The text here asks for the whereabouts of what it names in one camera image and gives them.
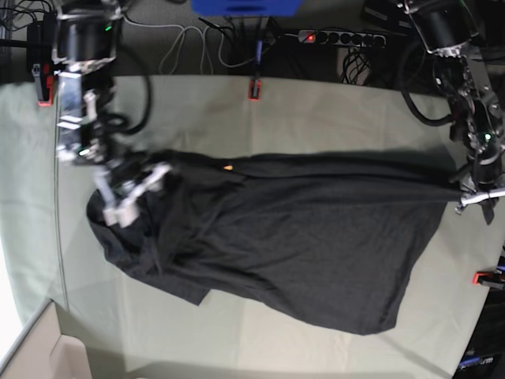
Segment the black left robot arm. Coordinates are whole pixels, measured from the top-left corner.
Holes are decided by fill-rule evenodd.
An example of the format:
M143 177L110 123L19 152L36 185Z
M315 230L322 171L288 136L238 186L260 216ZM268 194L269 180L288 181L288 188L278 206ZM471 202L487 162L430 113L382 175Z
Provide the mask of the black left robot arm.
M463 1L400 1L398 7L416 34L398 64L398 90L415 118L431 127L449 125L451 139L466 146L466 164L451 178L462 191L456 211L480 205L491 223L504 196L504 109L475 44L478 31L471 12ZM407 88L404 70L418 48L434 58L433 78L451 110L442 118L424 116Z

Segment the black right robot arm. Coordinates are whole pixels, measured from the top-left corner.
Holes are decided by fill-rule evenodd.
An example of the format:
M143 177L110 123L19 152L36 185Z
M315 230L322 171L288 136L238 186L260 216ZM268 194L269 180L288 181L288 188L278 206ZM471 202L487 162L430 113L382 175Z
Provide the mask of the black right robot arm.
M59 68L56 126L58 161L92 167L103 200L106 225L128 227L140 215L138 200L158 191L168 163L147 152L135 152L120 141L145 129L152 114L153 89L143 72L145 104L133 124L112 110L116 93L113 64L117 53L127 54L140 68L144 63L122 43L122 24L128 1L65 1L57 11L52 60Z

